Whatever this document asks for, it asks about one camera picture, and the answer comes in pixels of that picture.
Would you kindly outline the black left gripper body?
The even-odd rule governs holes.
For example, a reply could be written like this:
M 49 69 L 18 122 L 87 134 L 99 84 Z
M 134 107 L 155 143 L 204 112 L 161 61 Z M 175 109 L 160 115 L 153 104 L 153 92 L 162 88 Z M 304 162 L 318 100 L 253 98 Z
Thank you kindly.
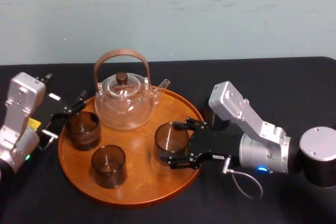
M 34 130 L 39 137 L 44 137 L 48 130 L 48 123 L 53 115 L 57 113 L 64 113 L 64 107 L 68 106 L 63 99 L 53 93 L 45 95 L 42 103 L 37 107 L 36 111 L 32 113 L 28 120 L 28 126 Z

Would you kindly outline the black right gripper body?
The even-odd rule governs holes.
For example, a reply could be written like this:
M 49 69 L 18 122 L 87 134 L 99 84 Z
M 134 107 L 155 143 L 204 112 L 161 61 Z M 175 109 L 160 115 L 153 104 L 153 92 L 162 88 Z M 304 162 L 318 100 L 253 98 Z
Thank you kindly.
M 187 161 L 191 166 L 200 166 L 206 161 L 222 161 L 230 157 L 232 165 L 239 166 L 239 148 L 242 136 L 241 130 L 198 129 L 190 138 Z

